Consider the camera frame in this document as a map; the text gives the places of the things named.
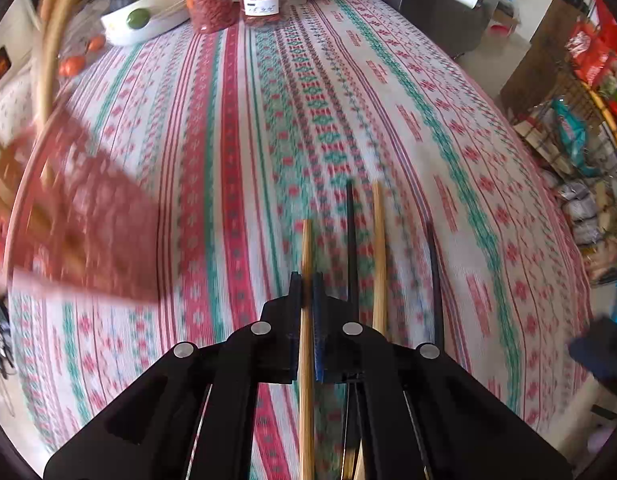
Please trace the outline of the patterned red green tablecloth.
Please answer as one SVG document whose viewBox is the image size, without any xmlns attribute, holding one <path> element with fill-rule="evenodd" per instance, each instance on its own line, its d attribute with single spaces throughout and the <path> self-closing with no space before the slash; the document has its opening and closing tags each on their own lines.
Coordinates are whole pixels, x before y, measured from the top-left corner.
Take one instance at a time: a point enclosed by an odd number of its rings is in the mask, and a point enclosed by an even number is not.
<svg viewBox="0 0 617 480">
<path fill-rule="evenodd" d="M 589 319 L 581 259 L 525 148 L 431 41 L 379 0 L 315 0 L 277 30 L 189 25 L 113 49 L 72 103 L 89 143 L 164 214 L 151 243 L 157 306 L 17 290 L 22 388 L 58 450 L 178 339 L 224 340 L 281 294 L 313 222 L 314 265 L 372 318 L 380 181 L 389 338 L 433 335 L 438 256 L 446 351 L 546 432 L 584 372 L 567 342 Z"/>
</svg>

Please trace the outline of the white bowl with squash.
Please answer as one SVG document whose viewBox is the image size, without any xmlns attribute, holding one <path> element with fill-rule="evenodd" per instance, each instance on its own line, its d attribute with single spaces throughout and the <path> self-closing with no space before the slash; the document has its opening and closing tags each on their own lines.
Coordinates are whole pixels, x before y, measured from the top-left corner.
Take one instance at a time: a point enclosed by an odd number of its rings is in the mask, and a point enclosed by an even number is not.
<svg viewBox="0 0 617 480">
<path fill-rule="evenodd" d="M 186 0 L 109 0 L 100 18 L 107 42 L 115 47 L 141 44 L 188 20 Z"/>
</svg>

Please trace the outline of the grey refrigerator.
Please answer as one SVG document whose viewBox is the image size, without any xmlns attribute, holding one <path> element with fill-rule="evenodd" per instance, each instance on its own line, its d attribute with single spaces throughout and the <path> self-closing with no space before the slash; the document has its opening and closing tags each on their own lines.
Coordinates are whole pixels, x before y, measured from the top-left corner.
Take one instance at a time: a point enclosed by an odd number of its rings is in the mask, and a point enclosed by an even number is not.
<svg viewBox="0 0 617 480">
<path fill-rule="evenodd" d="M 382 0 L 426 34 L 452 58 L 477 48 L 499 0 L 470 10 L 453 0 Z"/>
</svg>

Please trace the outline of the wooden chopstick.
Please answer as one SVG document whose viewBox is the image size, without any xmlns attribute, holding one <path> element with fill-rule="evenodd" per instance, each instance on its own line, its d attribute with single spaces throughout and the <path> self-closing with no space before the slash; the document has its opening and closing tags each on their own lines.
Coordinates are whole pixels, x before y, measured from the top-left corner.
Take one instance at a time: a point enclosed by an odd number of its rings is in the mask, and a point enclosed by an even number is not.
<svg viewBox="0 0 617 480">
<path fill-rule="evenodd" d="M 382 184 L 379 180 L 372 183 L 372 194 L 374 218 L 372 327 L 385 336 L 387 327 L 387 263 L 384 204 Z"/>
<path fill-rule="evenodd" d="M 299 421 L 300 478 L 315 478 L 314 452 L 314 339 L 311 318 L 311 276 L 313 275 L 313 245 L 311 222 L 303 221 L 302 231 L 302 307 L 299 348 Z"/>
<path fill-rule="evenodd" d="M 58 54 L 66 25 L 81 0 L 39 0 L 38 17 L 42 22 L 35 50 L 34 110 L 38 132 L 42 132 L 54 107 L 54 81 Z"/>
</svg>

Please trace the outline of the clear jar with tangerines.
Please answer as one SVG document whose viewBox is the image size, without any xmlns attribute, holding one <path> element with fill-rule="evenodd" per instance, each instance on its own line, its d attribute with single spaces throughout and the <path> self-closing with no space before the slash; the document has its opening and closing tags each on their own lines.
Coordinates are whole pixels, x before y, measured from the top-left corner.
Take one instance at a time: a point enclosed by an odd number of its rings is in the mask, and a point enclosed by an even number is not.
<svg viewBox="0 0 617 480">
<path fill-rule="evenodd" d="M 102 1 L 85 3 L 69 20 L 58 54 L 60 79 L 76 77 L 103 52 L 107 44 L 101 15 L 107 5 Z"/>
</svg>

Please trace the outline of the brown cardboard box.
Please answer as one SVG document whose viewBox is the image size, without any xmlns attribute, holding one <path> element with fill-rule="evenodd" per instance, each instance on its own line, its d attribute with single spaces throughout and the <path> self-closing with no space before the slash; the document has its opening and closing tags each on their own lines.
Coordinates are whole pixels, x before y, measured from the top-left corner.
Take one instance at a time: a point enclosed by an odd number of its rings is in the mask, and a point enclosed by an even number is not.
<svg viewBox="0 0 617 480">
<path fill-rule="evenodd" d="M 499 92 L 507 117 L 525 113 L 547 96 L 557 80 L 558 65 L 565 60 L 567 40 L 577 21 L 588 12 L 584 0 L 551 1 L 534 32 L 529 51 Z"/>
</svg>

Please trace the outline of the pink perforated utensil holder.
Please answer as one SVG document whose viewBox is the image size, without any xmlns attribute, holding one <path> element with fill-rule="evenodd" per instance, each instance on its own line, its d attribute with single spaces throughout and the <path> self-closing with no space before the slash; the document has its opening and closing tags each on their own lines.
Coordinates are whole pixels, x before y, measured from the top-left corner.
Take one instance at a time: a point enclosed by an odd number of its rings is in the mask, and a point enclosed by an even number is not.
<svg viewBox="0 0 617 480">
<path fill-rule="evenodd" d="M 63 107 L 0 149 L 0 288 L 154 302 L 159 205 Z"/>
</svg>

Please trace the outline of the black chopstick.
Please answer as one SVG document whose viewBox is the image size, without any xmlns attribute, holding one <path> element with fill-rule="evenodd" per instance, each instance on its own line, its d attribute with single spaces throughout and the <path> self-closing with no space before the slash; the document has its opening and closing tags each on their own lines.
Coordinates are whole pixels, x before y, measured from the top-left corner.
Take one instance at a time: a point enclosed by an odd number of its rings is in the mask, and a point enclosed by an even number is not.
<svg viewBox="0 0 617 480">
<path fill-rule="evenodd" d="M 359 291 L 357 272 L 356 226 L 353 196 L 353 181 L 346 182 L 346 234 L 347 234 L 347 302 L 349 319 L 357 322 L 359 317 Z M 357 427 L 357 404 L 355 385 L 346 385 L 344 429 L 343 429 L 343 460 L 341 479 L 353 479 L 359 450 L 359 431 Z"/>
<path fill-rule="evenodd" d="M 441 273 L 439 273 L 439 260 L 435 244 L 435 234 L 433 224 L 431 222 L 427 222 L 427 246 L 429 246 L 433 292 L 434 343 L 438 346 L 438 348 L 443 350 L 445 347 L 445 327 Z"/>
</svg>

